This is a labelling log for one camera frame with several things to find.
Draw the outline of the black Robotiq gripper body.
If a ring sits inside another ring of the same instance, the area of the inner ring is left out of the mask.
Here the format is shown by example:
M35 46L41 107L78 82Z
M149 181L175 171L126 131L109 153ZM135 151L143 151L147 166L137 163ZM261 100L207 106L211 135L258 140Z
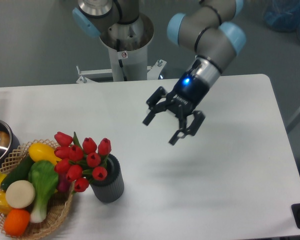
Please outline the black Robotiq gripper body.
M181 128L187 127L187 117L189 116L193 116L189 126L199 128L205 119L205 115L202 111L196 110L196 107L209 90L210 86L206 81L186 72L176 82L172 91L166 94L165 108L175 114Z

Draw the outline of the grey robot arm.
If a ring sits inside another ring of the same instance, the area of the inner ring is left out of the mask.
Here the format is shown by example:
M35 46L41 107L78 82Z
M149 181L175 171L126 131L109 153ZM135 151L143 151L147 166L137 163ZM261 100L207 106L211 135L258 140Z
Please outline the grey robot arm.
M205 119L197 105L245 45L245 33L232 23L243 4L241 0L201 0L195 13L178 13L170 19L168 39L193 51L195 59L170 92L159 87L149 97L149 113L143 120L149 125L156 114L173 113L179 128L170 144L197 133ZM140 12L137 0L80 0L72 16L83 32L107 47L114 81L147 77L154 25Z

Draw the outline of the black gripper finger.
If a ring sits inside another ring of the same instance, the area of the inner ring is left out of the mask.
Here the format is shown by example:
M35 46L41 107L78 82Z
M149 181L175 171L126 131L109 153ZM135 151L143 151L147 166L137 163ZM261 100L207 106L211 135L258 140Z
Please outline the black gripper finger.
M167 91L160 86L146 101L148 105L149 113L143 120L143 124L148 126L154 119L157 113L166 111L167 109Z
M189 126L187 126L187 117L183 110L178 110L176 117L179 120L179 129L173 134L169 143L174 146L179 139L184 139L186 136L191 135L195 136L206 116L200 110L194 110L189 114L193 115L193 120Z

